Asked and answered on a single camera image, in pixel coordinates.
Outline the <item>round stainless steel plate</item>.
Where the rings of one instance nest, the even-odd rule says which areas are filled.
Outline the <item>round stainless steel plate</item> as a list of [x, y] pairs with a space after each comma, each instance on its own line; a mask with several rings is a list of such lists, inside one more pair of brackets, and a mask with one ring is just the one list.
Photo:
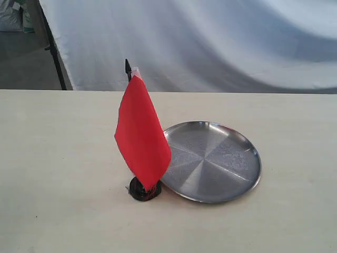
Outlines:
[[234, 200], [258, 184], [262, 162], [256, 147], [219, 123], [189, 121], [167, 128], [172, 160], [162, 184], [200, 203]]

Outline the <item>white backdrop cloth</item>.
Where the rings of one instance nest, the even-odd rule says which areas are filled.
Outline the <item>white backdrop cloth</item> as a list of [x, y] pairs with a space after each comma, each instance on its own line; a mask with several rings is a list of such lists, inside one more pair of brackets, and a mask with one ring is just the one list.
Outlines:
[[336, 1], [41, 1], [71, 85], [335, 93]]

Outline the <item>black backdrop stand pole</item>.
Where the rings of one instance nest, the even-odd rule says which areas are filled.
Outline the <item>black backdrop stand pole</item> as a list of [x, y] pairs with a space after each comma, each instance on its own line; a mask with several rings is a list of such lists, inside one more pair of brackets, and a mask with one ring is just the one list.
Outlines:
[[45, 48], [45, 50], [49, 51], [52, 58], [53, 58], [53, 62], [54, 62], [54, 66], [55, 66], [55, 69], [56, 69], [58, 80], [60, 82], [61, 90], [66, 91], [67, 87], [66, 87], [64, 75], [63, 75], [63, 72], [62, 72], [60, 60], [59, 60], [59, 57], [58, 57], [58, 51], [57, 51], [57, 47], [55, 45], [54, 37], [53, 37], [52, 31], [50, 29], [49, 23], [46, 19], [46, 16], [44, 14], [44, 11], [42, 9], [41, 3], [40, 3], [40, 1], [38, 1], [38, 2], [39, 2], [39, 7], [40, 7], [41, 12], [42, 12], [42, 18], [43, 18], [43, 22], [44, 22], [44, 26], [45, 26], [45, 30], [46, 30], [46, 36], [47, 36], [47, 40], [48, 40], [48, 46]]

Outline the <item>white sacks in background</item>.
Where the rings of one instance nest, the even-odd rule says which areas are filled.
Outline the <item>white sacks in background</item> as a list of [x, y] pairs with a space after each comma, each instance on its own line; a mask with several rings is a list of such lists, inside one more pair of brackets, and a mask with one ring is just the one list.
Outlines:
[[27, 1], [1, 0], [1, 32], [34, 33]]

